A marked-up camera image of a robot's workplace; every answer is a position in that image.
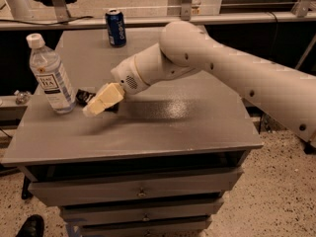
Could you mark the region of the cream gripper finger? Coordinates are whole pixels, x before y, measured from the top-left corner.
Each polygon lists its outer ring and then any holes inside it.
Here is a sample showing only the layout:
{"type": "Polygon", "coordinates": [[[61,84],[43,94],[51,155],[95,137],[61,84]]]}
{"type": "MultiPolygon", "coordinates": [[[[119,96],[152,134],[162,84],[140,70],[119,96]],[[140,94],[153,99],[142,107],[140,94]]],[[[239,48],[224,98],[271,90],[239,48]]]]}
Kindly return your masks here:
{"type": "Polygon", "coordinates": [[[103,103],[99,99],[92,99],[84,108],[83,114],[86,117],[94,117],[105,109],[103,103]]]}

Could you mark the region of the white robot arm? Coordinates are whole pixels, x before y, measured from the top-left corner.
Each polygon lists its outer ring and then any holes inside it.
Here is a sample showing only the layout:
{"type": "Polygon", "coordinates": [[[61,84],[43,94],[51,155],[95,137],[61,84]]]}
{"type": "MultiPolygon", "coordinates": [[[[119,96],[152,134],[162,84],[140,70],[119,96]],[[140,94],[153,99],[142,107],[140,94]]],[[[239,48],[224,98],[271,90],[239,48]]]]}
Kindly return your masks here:
{"type": "Polygon", "coordinates": [[[195,25],[179,21],[163,28],[159,41],[111,70],[83,113],[94,117],[160,82],[205,71],[303,141],[316,143],[316,77],[225,46],[195,25]]]}

